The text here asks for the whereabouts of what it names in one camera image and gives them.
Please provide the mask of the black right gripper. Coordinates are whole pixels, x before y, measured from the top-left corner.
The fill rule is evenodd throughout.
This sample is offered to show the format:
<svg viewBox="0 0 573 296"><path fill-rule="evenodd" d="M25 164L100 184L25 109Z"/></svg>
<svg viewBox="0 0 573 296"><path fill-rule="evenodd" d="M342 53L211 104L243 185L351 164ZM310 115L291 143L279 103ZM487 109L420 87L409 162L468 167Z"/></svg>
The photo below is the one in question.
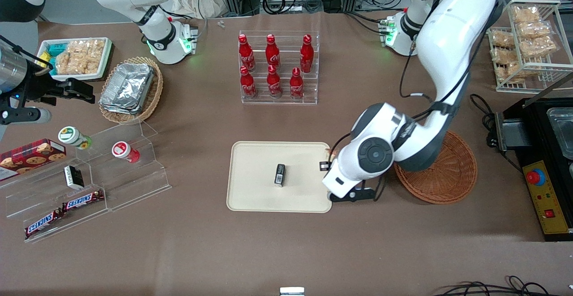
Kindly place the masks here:
<svg viewBox="0 0 573 296"><path fill-rule="evenodd" d="M95 104L94 88L75 78L60 82L51 76L25 76L18 85L18 106L25 106L30 101L55 106L57 99L77 99Z"/></svg>

